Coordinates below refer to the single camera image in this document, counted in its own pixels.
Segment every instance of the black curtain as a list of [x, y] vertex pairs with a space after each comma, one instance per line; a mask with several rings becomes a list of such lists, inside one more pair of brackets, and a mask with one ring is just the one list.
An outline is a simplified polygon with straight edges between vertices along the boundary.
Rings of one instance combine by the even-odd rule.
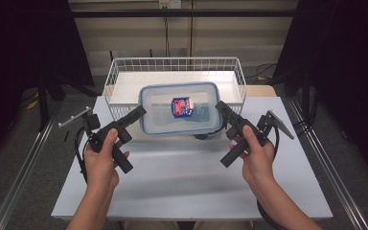
[[368, 0], [301, 0], [298, 10], [314, 11], [315, 5], [325, 14], [293, 18], [273, 78], [292, 95], [307, 71], [310, 85], [368, 162]]
[[0, 141], [23, 91], [41, 80], [55, 100], [63, 83], [93, 85], [68, 1], [0, 0]]

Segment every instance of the wire basket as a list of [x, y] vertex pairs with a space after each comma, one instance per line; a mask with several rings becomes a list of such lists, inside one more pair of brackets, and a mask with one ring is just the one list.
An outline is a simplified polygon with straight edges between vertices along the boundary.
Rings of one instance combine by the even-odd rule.
[[220, 99], [236, 113], [241, 113], [246, 81], [236, 57], [115, 58], [103, 95], [113, 119], [117, 121], [138, 106], [139, 91], [144, 86], [194, 81], [214, 82]]

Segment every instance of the metal rail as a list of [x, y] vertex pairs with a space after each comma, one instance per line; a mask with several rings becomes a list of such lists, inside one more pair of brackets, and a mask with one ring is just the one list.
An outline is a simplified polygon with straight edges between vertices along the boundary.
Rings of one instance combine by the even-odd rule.
[[76, 17], [292, 17], [312, 14], [297, 10], [74, 10]]
[[[295, 99], [291, 100], [290, 103], [298, 120], [302, 122], [304, 117], [302, 115], [302, 108], [300, 104]], [[342, 179], [339, 177], [339, 174], [337, 173], [330, 157], [328, 156], [328, 153], [325, 151], [314, 130], [312, 128], [308, 128], [307, 126], [304, 128], [306, 129], [305, 133], [310, 141], [312, 149], [314, 150], [319, 163], [324, 169], [325, 174], [329, 178], [331, 185], [333, 186], [333, 189], [339, 198], [339, 201], [341, 202], [346, 214], [352, 222], [352, 225], [356, 230], [368, 229], [368, 225], [363, 217], [363, 214], [361, 214], [357, 203], [349, 193]]]
[[44, 146], [47, 137], [50, 134], [50, 131], [54, 124], [54, 119], [58, 115], [59, 108], [60, 103], [58, 103], [54, 108], [53, 116], [50, 119], [47, 126], [37, 134], [34, 144], [31, 150], [29, 151], [29, 154], [26, 157], [26, 160], [23, 163], [22, 168], [20, 168], [20, 171], [16, 176], [15, 180], [13, 181], [10, 190], [8, 191], [7, 195], [5, 196], [4, 200], [0, 205], [0, 230], [5, 229], [6, 225], [8, 224], [12, 211], [16, 206], [16, 203], [19, 200], [20, 196], [22, 195], [22, 192], [29, 179], [29, 176], [32, 173], [35, 161], [38, 158], [40, 151]]

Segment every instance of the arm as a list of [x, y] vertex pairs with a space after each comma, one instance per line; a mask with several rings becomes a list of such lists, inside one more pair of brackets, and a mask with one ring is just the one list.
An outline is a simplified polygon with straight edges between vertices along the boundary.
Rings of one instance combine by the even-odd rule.
[[100, 153], [87, 146], [84, 155], [87, 188], [67, 229], [103, 229], [113, 191], [119, 183], [119, 175], [115, 170], [117, 165], [112, 159], [112, 148], [117, 137], [118, 131], [111, 129]]
[[286, 229], [321, 229], [276, 182], [272, 170], [273, 145], [267, 142], [262, 147], [249, 126], [243, 128], [243, 134], [250, 149], [241, 155], [242, 175], [266, 213]]

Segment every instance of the person's left hand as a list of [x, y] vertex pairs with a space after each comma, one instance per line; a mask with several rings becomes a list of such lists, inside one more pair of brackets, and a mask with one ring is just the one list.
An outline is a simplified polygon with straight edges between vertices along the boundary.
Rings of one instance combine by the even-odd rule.
[[[103, 192], [113, 191], [119, 184], [119, 175], [115, 168], [118, 166], [112, 158], [112, 148], [118, 138], [118, 131], [115, 128], [109, 130], [105, 140], [103, 141], [103, 149], [101, 152], [95, 152], [91, 145], [86, 147], [84, 161], [87, 172], [88, 189], [100, 190]], [[129, 152], [125, 152], [124, 156], [128, 157]]]

